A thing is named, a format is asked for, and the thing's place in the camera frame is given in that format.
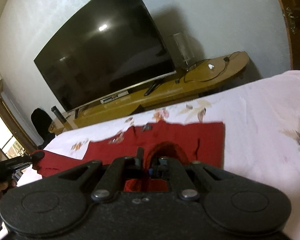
black handle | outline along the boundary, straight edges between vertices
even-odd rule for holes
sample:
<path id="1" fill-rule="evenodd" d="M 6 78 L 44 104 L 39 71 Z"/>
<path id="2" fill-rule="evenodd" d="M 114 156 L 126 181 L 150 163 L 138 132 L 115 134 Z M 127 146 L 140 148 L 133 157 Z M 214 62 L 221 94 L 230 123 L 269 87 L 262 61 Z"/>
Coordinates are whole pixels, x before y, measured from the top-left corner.
<path id="1" fill-rule="evenodd" d="M 53 106 L 51 108 L 51 111 L 56 115 L 56 117 L 60 120 L 61 123 L 66 123 L 66 118 L 61 114 L 61 112 L 58 110 L 56 106 Z"/>

tv stand leg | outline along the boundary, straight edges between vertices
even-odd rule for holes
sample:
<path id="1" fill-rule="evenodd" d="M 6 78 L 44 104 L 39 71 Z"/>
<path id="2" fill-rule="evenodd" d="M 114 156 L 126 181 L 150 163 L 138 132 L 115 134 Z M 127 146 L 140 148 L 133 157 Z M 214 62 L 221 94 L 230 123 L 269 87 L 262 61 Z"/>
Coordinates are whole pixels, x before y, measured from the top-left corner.
<path id="1" fill-rule="evenodd" d="M 79 115 L 79 109 L 76 109 L 75 112 L 74 112 L 74 119 L 77 119 L 78 118 L 78 115 Z"/>
<path id="2" fill-rule="evenodd" d="M 149 87 L 149 89 L 144 93 L 144 96 L 146 97 L 146 96 L 150 95 L 152 93 L 152 91 L 155 90 L 155 88 L 157 86 L 159 86 L 161 83 L 162 83 L 162 79 L 158 79 L 158 80 L 154 81 L 152 83 L 151 87 Z"/>

door handle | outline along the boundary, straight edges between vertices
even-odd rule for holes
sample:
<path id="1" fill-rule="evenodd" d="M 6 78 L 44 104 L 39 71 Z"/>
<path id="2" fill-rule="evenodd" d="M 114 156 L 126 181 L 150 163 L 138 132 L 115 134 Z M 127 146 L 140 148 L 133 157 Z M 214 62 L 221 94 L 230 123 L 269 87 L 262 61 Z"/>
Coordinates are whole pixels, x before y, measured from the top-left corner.
<path id="1" fill-rule="evenodd" d="M 297 34 L 296 22 L 295 17 L 293 16 L 292 10 L 288 7 L 286 9 L 286 17 L 288 22 L 288 27 L 290 28 L 293 34 Z"/>

circular pad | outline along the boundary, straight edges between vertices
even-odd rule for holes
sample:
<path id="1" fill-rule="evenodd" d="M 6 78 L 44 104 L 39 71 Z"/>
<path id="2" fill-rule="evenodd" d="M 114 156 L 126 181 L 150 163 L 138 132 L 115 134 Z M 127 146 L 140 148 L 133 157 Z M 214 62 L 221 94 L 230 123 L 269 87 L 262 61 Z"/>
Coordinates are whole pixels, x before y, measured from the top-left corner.
<path id="1" fill-rule="evenodd" d="M 258 212 L 265 209 L 269 200 L 261 193 L 244 191 L 234 194 L 231 198 L 232 204 L 242 211 Z"/>
<path id="2" fill-rule="evenodd" d="M 59 197 L 51 192 L 34 192 L 22 200 L 23 207 L 34 213 L 49 212 L 59 204 Z"/>

flower pattern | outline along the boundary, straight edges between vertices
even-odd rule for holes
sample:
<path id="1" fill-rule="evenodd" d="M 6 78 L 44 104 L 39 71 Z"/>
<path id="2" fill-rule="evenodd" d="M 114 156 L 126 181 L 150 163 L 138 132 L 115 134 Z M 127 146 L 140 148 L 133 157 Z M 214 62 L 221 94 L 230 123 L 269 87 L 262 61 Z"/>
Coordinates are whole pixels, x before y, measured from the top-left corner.
<path id="1" fill-rule="evenodd" d="M 132 119 L 133 119 L 133 117 L 129 117 L 127 120 L 125 120 L 124 122 L 126 123 L 126 122 L 130 122 L 130 121 L 132 121 Z"/>
<path id="2" fill-rule="evenodd" d="M 178 114 L 188 113 L 188 117 L 186 118 L 186 121 L 197 115 L 198 121 L 202 123 L 203 118 L 207 112 L 207 107 L 211 107 L 211 103 L 205 99 L 198 99 L 197 103 L 198 103 L 197 107 L 194 107 L 190 103 L 186 104 L 186 107 L 182 109 Z"/>
<path id="3" fill-rule="evenodd" d="M 167 111 L 167 109 L 162 108 L 154 111 L 152 119 L 155 119 L 156 122 L 159 122 L 159 121 L 164 121 L 168 117 L 169 117 L 169 112 Z"/>
<path id="4" fill-rule="evenodd" d="M 71 150 L 74 150 L 74 151 L 78 151 L 80 150 L 80 148 L 85 145 L 86 143 L 88 143 L 90 140 L 87 138 L 85 139 L 84 141 L 81 141 L 81 142 L 77 142 L 75 143 L 72 147 L 71 147 Z"/>
<path id="5" fill-rule="evenodd" d="M 120 130 L 119 132 L 117 132 L 117 134 L 114 136 L 113 139 L 111 139 L 110 141 L 108 141 L 108 144 L 122 142 L 123 139 L 124 139 L 123 135 L 124 135 L 124 132 L 122 130 Z"/>

